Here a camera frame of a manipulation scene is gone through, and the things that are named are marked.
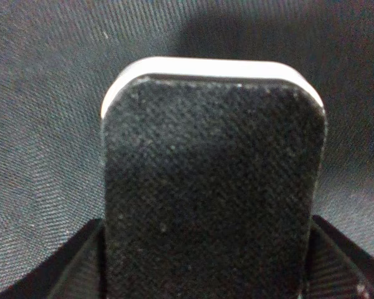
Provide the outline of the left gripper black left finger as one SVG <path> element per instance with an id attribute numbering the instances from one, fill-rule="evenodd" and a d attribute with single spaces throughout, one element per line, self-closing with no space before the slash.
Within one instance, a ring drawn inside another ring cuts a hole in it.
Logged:
<path id="1" fill-rule="evenodd" d="M 0 298 L 105 298 L 103 220 L 88 221 L 73 237 Z"/>

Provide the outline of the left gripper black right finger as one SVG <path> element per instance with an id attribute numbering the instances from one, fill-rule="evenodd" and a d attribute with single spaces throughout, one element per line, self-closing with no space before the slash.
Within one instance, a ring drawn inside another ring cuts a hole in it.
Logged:
<path id="1" fill-rule="evenodd" d="M 374 298 L 374 258 L 313 216 L 302 298 Z"/>

